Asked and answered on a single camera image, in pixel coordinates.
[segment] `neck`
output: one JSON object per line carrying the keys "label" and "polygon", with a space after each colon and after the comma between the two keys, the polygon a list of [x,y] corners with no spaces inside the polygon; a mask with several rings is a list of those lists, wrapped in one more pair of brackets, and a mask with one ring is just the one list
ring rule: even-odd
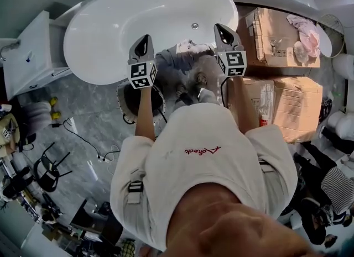
{"label": "neck", "polygon": [[215,183],[203,183],[189,189],[175,208],[168,226],[167,246],[175,236],[193,221],[193,234],[211,227],[219,217],[230,210],[230,205],[241,201],[227,188]]}

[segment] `faucet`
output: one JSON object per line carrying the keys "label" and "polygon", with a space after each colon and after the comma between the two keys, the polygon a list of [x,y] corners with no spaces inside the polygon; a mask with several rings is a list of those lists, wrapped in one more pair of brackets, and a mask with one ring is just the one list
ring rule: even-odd
{"label": "faucet", "polygon": [[16,41],[15,43],[12,43],[12,44],[9,44],[9,45],[6,45],[6,46],[2,47],[2,48],[0,49],[0,60],[6,61],[6,58],[2,56],[2,51],[3,51],[3,50],[7,50],[7,49],[8,49],[8,50],[17,49],[20,44],[21,44],[21,41],[18,40],[18,41]]}

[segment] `plaid cloth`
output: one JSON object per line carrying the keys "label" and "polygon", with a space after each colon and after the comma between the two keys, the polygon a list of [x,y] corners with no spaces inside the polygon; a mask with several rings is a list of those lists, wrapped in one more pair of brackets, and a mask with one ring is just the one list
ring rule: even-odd
{"label": "plaid cloth", "polygon": [[135,256],[135,243],[131,239],[126,239],[122,242],[121,257],[134,257]]}

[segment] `white marker cube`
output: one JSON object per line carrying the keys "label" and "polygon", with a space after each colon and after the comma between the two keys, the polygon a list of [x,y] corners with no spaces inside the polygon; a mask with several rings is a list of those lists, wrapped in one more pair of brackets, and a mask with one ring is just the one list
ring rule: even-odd
{"label": "white marker cube", "polygon": [[243,76],[247,68],[246,51],[218,52],[217,63],[226,76]]}
{"label": "white marker cube", "polygon": [[128,79],[134,89],[150,87],[157,74],[155,60],[128,65]]}

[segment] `pink cloth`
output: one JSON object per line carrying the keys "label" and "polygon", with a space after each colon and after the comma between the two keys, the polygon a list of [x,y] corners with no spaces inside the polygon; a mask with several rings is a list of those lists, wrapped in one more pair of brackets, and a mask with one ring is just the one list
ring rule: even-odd
{"label": "pink cloth", "polygon": [[309,56],[318,57],[320,55],[320,36],[314,23],[296,15],[288,15],[287,20],[299,30],[300,41],[304,45]]}

